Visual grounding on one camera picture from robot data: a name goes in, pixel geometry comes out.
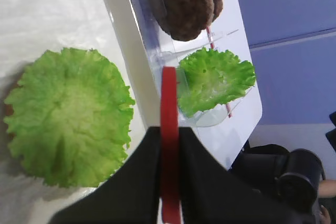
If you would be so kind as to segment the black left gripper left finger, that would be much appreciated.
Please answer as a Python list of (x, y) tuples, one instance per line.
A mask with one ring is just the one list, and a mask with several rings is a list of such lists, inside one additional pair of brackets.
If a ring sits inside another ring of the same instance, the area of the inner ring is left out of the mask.
[(160, 129), (148, 128), (126, 163), (94, 192), (58, 211), (50, 223), (156, 223)]

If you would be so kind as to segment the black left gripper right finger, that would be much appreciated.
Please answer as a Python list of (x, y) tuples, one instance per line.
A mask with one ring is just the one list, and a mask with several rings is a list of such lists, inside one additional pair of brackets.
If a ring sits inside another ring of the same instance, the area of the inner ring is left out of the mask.
[(234, 177), (189, 127), (179, 129), (184, 223), (296, 223), (297, 214)]

